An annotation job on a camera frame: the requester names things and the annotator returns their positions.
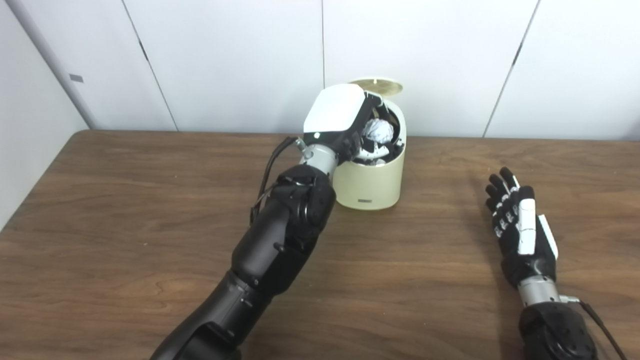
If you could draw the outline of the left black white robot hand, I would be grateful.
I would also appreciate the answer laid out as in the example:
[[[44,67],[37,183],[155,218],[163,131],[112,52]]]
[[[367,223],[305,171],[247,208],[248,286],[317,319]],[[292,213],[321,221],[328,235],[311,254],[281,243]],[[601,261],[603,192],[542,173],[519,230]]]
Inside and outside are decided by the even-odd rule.
[[[358,84],[345,83],[323,89],[302,127],[302,141],[322,147],[338,166],[356,162],[366,166],[395,160],[405,144],[400,119],[384,98]]]

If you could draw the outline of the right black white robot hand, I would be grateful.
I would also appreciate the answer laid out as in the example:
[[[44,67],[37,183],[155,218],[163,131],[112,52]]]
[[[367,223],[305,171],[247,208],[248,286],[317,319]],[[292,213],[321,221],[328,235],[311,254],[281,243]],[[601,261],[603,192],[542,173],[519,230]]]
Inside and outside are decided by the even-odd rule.
[[[486,207],[502,255],[506,281],[517,287],[531,277],[557,281],[558,247],[532,186],[522,186],[508,167],[491,174]]]

